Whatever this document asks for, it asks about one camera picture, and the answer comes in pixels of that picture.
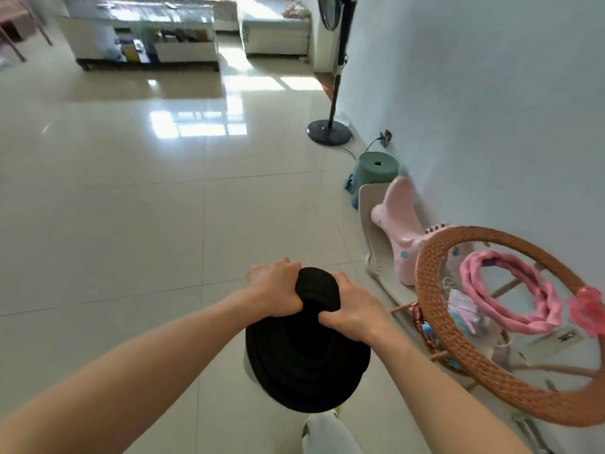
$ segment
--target floor tile grout line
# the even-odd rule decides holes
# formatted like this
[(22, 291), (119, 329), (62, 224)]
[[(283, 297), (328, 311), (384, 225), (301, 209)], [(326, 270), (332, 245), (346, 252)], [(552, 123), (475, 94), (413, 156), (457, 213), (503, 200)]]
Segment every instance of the floor tile grout line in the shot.
[(347, 252), (347, 256), (349, 257), (349, 263), (353, 262), (353, 258), (351, 257), (351, 253), (349, 252), (349, 248), (347, 247), (347, 242), (344, 239), (343, 236), (343, 231), (340, 229), (340, 225), (338, 224), (338, 220), (336, 219), (336, 217), (332, 214), (330, 214), (332, 217), (332, 220), (334, 221), (334, 224), (337, 226), (337, 230), (338, 230), (338, 234), (341, 237), (341, 241), (343, 242), (344, 245), (344, 250)]
[(132, 295), (124, 295), (124, 296), (117, 296), (114, 298), (105, 298), (102, 300), (93, 300), (93, 301), (83, 301), (81, 303), (75, 303), (73, 305), (71, 304), (67, 304), (67, 305), (60, 305), (60, 306), (53, 306), (50, 309), (54, 309), (55, 307), (64, 307), (64, 306), (80, 306), (80, 305), (89, 305), (92, 303), (102, 303), (103, 301), (115, 301), (115, 300), (122, 300), (124, 298), (133, 298), (135, 296), (145, 296), (145, 295), (154, 295), (156, 293), (166, 293), (166, 292), (173, 292), (176, 290), (186, 290), (188, 288), (197, 288), (197, 287), (201, 287), (201, 284), (197, 284), (197, 285), (189, 285), (186, 287), (177, 287), (177, 288), (169, 288), (167, 290), (156, 290), (154, 292), (140, 292), (140, 293), (134, 293)]
[(11, 313), (3, 313), (0, 314), (0, 317), (9, 317), (11, 315), (19, 315), (20, 313), (30, 313), (30, 312), (41, 312), (41, 311), (50, 311), (54, 309), (54, 307), (43, 307), (41, 309), (32, 309), (31, 311), (21, 311), (21, 312), (11, 312)]
[(204, 187), (204, 208), (202, 211), (203, 219), (201, 221), (201, 284), (204, 284), (204, 234), (206, 233), (206, 187)]
[(193, 454), (197, 454), (197, 444), (200, 438), (200, 376), (197, 377), (197, 411), (195, 412), (195, 451)]
[[(296, 175), (296, 174), (313, 174), (316, 172), (334, 172), (334, 171), (345, 171), (348, 170), (345, 167), (339, 167), (336, 169), (318, 169), (311, 171), (300, 171), (300, 172), (281, 172), (279, 174), (262, 174), (262, 175), (243, 175), (240, 177), (220, 177), (220, 178), (200, 178), (196, 180), (173, 180), (170, 182), (149, 182), (149, 183), (132, 183), (132, 184), (107, 184), (107, 185), (98, 185), (98, 186), (75, 186), (73, 188), (33, 188), (30, 191), (35, 192), (75, 192), (75, 191), (90, 191), (90, 190), (100, 190), (100, 189), (120, 189), (120, 188), (136, 188), (138, 186), (154, 186), (156, 184), (180, 184), (180, 183), (197, 183), (197, 182), (216, 182), (218, 180), (235, 180), (237, 178), (257, 178), (257, 177), (275, 177), (277, 175)], [(11, 188), (18, 187), (22, 188), (20, 185), (15, 185), (13, 183), (5, 183), (0, 184), (1, 187)]]

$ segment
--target black hat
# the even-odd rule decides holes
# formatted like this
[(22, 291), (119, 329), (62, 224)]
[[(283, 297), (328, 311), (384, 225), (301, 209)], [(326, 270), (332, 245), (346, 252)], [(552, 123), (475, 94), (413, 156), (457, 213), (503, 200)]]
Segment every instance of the black hat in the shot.
[(352, 395), (370, 362), (370, 348), (318, 321), (321, 311), (340, 309), (331, 274), (301, 269), (296, 293), (302, 311), (250, 325), (246, 349), (258, 383), (274, 400), (294, 411), (320, 413)]

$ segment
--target tile floor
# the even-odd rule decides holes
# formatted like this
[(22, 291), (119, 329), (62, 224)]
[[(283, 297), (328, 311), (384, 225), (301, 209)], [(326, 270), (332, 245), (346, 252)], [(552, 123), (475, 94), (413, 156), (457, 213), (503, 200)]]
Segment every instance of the tile floor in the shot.
[[(330, 104), (308, 65), (222, 37), (221, 75), (84, 73), (54, 38), (0, 73), (0, 413), (261, 261), (341, 269), (390, 302), (342, 190), (353, 160), (305, 134)], [(240, 334), (129, 452), (300, 452), (306, 415), (246, 377), (243, 350)], [(374, 356), (341, 417), (368, 453), (428, 452)]]

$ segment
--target fan base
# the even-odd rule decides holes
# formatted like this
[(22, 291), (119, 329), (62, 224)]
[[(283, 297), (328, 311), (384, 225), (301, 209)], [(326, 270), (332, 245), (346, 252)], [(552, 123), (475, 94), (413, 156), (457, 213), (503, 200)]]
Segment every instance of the fan base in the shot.
[(347, 143), (353, 134), (344, 124), (334, 121), (332, 128), (328, 129), (329, 121), (327, 119), (319, 119), (313, 121), (307, 127), (307, 135), (315, 143), (326, 146), (338, 146)]

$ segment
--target cushion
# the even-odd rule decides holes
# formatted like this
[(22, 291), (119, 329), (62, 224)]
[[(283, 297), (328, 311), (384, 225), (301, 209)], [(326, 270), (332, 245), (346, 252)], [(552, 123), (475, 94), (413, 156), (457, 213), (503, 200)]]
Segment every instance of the cushion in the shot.
[(251, 28), (293, 29), (308, 32), (308, 19), (286, 19), (282, 13), (292, 0), (237, 0), (239, 22)]
[(340, 309), (331, 274), (301, 269), (296, 292), (302, 311), (250, 325), (246, 351), (256, 380), (274, 400), (294, 411), (320, 413), (352, 395), (370, 362), (370, 348), (318, 321), (321, 311)]

